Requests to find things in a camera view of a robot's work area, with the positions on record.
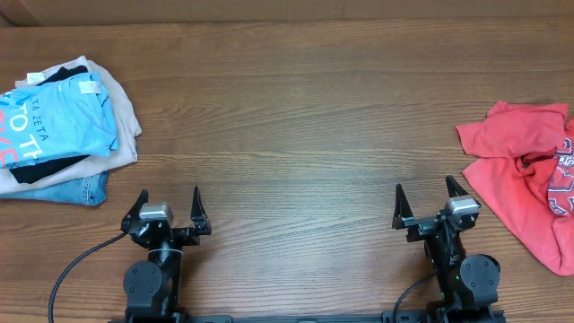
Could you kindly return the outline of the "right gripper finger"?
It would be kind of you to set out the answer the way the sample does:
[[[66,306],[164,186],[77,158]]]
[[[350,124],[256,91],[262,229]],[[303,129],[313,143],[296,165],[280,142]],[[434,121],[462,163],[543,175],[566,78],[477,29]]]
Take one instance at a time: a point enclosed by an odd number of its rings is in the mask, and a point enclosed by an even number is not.
[[[446,185],[448,189],[448,195],[450,198],[468,196],[468,192],[460,186],[460,184],[455,180],[455,178],[452,175],[446,176]]]
[[[396,230],[405,229],[407,223],[414,219],[412,209],[406,198],[401,184],[396,185],[396,203],[392,220],[392,228]]]

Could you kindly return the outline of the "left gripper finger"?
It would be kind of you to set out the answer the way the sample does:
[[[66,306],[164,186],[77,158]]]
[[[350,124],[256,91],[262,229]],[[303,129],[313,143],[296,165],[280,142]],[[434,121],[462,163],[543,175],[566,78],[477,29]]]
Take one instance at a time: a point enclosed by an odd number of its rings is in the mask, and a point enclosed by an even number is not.
[[[192,221],[205,221],[207,219],[198,186],[194,187],[190,218]]]
[[[143,205],[147,203],[149,200],[149,194],[146,189],[143,189],[140,193],[139,197],[136,199],[135,203],[132,207],[128,210],[126,215],[122,219],[122,224],[131,224],[133,220],[137,220],[139,218],[139,212]]]

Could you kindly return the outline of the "red printed t-shirt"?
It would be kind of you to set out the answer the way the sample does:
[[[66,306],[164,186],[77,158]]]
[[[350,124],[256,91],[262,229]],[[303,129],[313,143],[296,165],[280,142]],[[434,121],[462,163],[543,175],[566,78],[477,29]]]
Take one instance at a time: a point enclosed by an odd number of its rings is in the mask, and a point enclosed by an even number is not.
[[[573,273],[573,122],[568,104],[497,102],[457,125],[475,162],[463,175],[526,248],[557,275]]]

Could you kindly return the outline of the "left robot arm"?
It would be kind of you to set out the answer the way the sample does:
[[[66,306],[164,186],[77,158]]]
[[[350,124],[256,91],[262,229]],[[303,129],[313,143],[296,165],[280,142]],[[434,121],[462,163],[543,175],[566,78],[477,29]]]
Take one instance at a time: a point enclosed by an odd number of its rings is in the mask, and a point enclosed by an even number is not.
[[[202,236],[212,233],[198,188],[194,189],[190,219],[191,226],[174,227],[168,204],[151,203],[146,190],[122,219],[122,232],[147,250],[147,259],[133,263],[124,274],[126,322],[192,320],[179,305],[183,248],[199,245]]]

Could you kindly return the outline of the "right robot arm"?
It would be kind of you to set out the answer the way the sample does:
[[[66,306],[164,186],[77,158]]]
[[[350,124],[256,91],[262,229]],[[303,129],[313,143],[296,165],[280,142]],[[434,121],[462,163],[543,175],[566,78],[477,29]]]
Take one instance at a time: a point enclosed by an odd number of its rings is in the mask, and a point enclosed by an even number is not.
[[[433,271],[407,288],[392,310],[381,314],[383,322],[496,323],[506,320],[492,304],[499,299],[500,263],[492,256],[468,256],[460,233],[476,225],[481,204],[452,177],[446,177],[448,199],[435,215],[417,218],[401,185],[396,185],[392,227],[406,230],[406,240],[422,241]],[[436,279],[441,299],[423,310],[401,310],[404,299],[416,288]]]

